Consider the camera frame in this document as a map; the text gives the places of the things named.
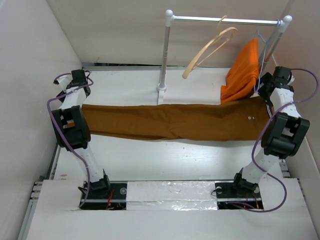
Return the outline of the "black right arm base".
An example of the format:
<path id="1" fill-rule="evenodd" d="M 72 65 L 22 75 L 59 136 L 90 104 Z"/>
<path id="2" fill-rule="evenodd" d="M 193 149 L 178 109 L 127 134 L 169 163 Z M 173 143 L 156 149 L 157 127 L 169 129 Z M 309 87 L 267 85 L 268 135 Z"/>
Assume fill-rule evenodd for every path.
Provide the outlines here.
<path id="1" fill-rule="evenodd" d="M 233 188 L 232 182 L 216 182 L 215 189 L 211 192 L 216 197 L 217 208 L 219 210 L 263 210 L 263 202 L 260 190 L 251 192 L 250 190 L 238 191 Z"/>

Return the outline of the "beige plastic hanger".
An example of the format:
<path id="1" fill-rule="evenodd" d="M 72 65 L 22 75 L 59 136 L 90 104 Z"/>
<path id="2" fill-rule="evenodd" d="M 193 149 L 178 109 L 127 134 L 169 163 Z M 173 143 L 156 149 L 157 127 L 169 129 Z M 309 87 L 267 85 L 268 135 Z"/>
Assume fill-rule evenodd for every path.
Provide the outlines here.
<path id="1" fill-rule="evenodd" d="M 189 74 L 200 67 L 208 58 L 215 54 L 219 49 L 224 47 L 235 35 L 238 33 L 238 29 L 234 26 L 221 30 L 220 25 L 222 20 L 226 19 L 227 15 L 224 15 L 217 24 L 217 34 L 206 45 L 204 45 L 200 51 L 194 56 L 185 68 L 182 78 L 187 79 Z"/>

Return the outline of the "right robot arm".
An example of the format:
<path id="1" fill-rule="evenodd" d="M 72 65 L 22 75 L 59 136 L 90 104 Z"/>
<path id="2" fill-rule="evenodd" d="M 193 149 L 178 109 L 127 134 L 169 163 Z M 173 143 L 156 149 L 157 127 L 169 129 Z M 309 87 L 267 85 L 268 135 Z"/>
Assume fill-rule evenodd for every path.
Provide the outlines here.
<path id="1" fill-rule="evenodd" d="M 274 113 L 258 137 L 260 151 L 253 152 L 251 163 L 234 177 L 232 187 L 238 192 L 252 193 L 275 163 L 294 156 L 310 127 L 309 120 L 302 118 L 295 106 L 292 77 L 292 70 L 283 66 L 262 77 L 258 95 Z"/>

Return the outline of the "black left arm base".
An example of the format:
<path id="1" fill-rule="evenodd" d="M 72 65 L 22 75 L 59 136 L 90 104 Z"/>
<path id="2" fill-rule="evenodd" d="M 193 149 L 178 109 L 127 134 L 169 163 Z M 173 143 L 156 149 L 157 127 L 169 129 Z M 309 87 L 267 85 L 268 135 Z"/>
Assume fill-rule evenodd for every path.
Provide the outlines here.
<path id="1" fill-rule="evenodd" d="M 84 202 L 85 191 L 81 190 L 80 207 L 81 210 L 107 210 L 119 211 L 127 209 L 127 188 L 126 181 L 112 181 L 111 190 L 105 195 L 89 195 Z"/>

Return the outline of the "orange garment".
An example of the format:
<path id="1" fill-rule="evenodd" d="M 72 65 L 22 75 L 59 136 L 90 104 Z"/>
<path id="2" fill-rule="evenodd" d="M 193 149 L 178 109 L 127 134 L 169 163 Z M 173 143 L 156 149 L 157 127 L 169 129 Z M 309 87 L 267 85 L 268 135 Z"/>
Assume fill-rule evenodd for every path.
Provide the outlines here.
<path id="1" fill-rule="evenodd" d="M 258 39 L 250 40 L 240 51 L 220 88 L 222 104 L 249 98 L 259 77 Z"/>

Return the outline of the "brown trousers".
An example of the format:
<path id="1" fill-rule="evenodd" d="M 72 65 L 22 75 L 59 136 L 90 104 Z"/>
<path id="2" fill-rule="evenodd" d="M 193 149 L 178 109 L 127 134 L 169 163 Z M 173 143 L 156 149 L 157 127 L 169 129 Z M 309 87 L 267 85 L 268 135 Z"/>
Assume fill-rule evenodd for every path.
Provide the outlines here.
<path id="1" fill-rule="evenodd" d="M 82 106 L 91 134 L 134 140 L 253 141 L 269 120 L 262 98 L 221 105 Z"/>

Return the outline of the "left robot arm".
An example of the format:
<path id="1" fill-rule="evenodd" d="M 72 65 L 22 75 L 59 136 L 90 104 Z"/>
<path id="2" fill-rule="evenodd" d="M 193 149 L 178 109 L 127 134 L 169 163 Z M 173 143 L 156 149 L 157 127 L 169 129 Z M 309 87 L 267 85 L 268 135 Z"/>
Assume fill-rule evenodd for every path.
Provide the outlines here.
<path id="1" fill-rule="evenodd" d="M 47 110 L 58 145 L 75 157 L 87 178 L 78 189 L 85 199 L 106 199 L 112 193 L 110 180 L 90 148 L 91 133 L 82 110 L 93 85 L 90 73 L 72 70 L 57 76 L 53 83 L 61 92 L 47 101 Z"/>

